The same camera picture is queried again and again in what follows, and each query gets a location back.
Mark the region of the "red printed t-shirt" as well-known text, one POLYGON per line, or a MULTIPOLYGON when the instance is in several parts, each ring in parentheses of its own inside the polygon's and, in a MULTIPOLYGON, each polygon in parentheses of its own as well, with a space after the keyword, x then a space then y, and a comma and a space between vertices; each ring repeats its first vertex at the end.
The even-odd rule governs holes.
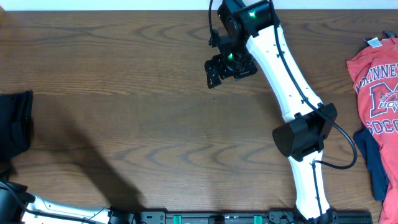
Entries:
POLYGON ((383 39, 346 62, 362 123, 376 140, 389 179, 379 223, 397 223, 397 38, 383 39))

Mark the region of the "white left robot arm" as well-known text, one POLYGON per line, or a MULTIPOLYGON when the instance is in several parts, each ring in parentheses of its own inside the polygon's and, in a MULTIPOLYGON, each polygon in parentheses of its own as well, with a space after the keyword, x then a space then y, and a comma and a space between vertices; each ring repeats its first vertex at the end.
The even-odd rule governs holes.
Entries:
POLYGON ((27 192, 25 185, 1 181, 1 223, 144 223, 136 213, 106 207, 74 207, 27 192))

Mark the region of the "navy blue garment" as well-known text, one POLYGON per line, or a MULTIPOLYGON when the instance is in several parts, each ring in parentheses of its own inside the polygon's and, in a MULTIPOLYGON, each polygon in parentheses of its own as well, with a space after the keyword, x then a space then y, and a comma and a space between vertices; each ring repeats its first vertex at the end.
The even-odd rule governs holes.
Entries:
POLYGON ((375 201, 383 202, 386 198, 389 178, 382 164, 379 144, 367 128, 355 132, 353 134, 353 140, 365 160, 366 167, 371 177, 373 197, 375 201))

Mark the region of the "black polo shirt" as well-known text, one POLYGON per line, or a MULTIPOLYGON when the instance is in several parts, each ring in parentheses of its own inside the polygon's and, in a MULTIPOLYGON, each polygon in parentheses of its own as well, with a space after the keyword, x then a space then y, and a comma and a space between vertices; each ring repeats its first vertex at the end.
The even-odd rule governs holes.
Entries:
POLYGON ((33 91, 1 95, 1 160, 30 148, 33 91))

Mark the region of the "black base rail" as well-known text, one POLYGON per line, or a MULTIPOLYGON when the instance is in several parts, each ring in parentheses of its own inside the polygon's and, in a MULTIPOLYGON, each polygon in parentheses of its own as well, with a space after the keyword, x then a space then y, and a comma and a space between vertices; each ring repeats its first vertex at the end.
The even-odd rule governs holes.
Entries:
POLYGON ((336 212, 328 210, 318 218, 306 219, 296 211, 271 210, 266 213, 192 213, 140 212, 133 215, 132 224, 372 224, 369 212, 336 212))

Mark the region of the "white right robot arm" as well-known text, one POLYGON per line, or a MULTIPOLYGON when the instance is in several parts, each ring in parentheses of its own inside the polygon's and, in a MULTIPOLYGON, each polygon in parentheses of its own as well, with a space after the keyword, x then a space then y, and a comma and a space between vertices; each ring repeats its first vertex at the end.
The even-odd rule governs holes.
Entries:
POLYGON ((210 30, 208 43, 219 53, 205 62, 208 88, 220 86, 228 77, 240 80, 264 72, 284 120, 272 137, 292 167, 297 196, 294 222, 335 223, 319 162, 336 108, 324 105, 304 79, 270 1, 251 5, 222 1, 217 15, 226 34, 210 30))

